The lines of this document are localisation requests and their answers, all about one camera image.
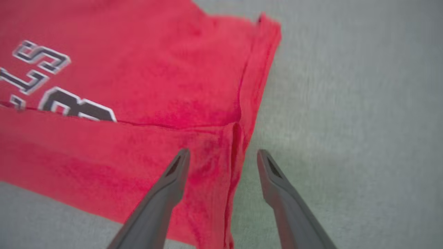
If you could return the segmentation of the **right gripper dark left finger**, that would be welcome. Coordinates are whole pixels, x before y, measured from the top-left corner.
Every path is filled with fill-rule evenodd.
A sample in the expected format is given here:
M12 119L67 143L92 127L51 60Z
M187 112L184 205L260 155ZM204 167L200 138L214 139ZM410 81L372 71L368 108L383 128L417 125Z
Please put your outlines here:
M182 200L190 165L184 148L137 205L108 249L163 249L174 207Z

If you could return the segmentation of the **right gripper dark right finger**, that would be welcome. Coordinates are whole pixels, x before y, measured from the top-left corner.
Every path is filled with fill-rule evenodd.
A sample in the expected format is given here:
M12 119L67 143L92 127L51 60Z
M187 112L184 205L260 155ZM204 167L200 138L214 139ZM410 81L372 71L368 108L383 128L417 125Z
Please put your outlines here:
M281 248L337 248L267 150L258 150L257 167L264 200L274 212Z

